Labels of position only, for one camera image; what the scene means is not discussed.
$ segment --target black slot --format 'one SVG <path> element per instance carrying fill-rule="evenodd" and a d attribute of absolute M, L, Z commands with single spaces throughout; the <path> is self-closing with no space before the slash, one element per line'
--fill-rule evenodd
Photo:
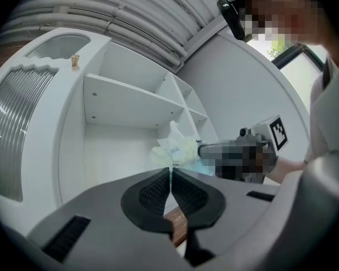
<path fill-rule="evenodd" d="M 250 191 L 246 195 L 250 196 L 252 198 L 267 201 L 267 202 L 272 202 L 272 200 L 275 197 L 274 195 L 260 193 L 260 192 L 256 192 L 256 191 Z"/>
<path fill-rule="evenodd" d="M 43 252 L 62 263 L 89 223 L 88 218 L 74 216 L 43 248 Z"/>

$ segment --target person's arm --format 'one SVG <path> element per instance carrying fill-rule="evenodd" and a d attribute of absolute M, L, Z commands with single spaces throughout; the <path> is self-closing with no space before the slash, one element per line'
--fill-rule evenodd
<path fill-rule="evenodd" d="M 288 173 L 302 171 L 305 166 L 306 163 L 304 161 L 291 161 L 279 156 L 275 168 L 267 177 L 277 183 L 282 183 Z"/>

